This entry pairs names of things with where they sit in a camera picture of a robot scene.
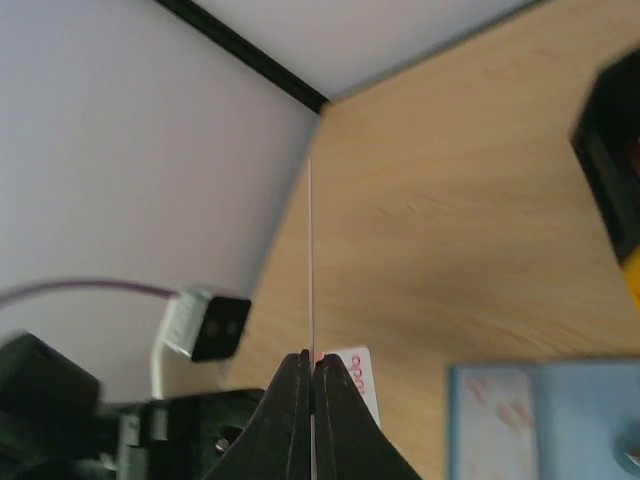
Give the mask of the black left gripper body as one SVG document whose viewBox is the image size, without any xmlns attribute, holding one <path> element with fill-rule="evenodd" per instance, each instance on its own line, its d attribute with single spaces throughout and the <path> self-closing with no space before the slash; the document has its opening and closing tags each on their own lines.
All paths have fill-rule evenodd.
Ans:
<svg viewBox="0 0 640 480">
<path fill-rule="evenodd" d="M 202 479 L 264 392 L 104 403 L 101 384 L 28 332 L 1 341 L 4 479 Z"/>
</svg>

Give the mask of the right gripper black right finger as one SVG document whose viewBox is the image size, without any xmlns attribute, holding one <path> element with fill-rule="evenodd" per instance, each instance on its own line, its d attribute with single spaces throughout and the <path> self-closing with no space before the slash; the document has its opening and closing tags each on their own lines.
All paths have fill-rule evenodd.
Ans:
<svg viewBox="0 0 640 480">
<path fill-rule="evenodd" d="M 316 472 L 319 479 L 417 479 L 376 424 L 339 356 L 315 367 Z"/>
</svg>

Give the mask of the teal card holder wallet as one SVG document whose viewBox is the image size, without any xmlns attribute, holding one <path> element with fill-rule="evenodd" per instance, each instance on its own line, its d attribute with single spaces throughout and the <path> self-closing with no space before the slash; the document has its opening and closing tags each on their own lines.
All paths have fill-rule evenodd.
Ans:
<svg viewBox="0 0 640 480">
<path fill-rule="evenodd" d="M 542 363 L 457 364 L 447 375 L 447 478 L 456 477 L 459 376 L 514 369 L 531 381 L 535 479 L 636 479 L 639 476 L 639 361 L 599 358 Z"/>
</svg>

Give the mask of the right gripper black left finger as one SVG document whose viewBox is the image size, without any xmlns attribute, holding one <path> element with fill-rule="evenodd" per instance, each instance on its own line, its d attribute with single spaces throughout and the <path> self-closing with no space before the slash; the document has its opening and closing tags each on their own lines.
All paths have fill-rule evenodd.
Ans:
<svg viewBox="0 0 640 480">
<path fill-rule="evenodd" d="M 285 356 L 243 433 L 208 479 L 311 477 L 309 352 Z"/>
</svg>

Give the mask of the white pink blossom card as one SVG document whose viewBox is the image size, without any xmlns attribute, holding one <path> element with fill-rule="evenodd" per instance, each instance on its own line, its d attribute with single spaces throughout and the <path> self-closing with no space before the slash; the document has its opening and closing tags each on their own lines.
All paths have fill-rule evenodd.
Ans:
<svg viewBox="0 0 640 480">
<path fill-rule="evenodd" d="M 459 376 L 458 479 L 535 479 L 537 447 L 531 381 L 518 370 Z"/>
</svg>

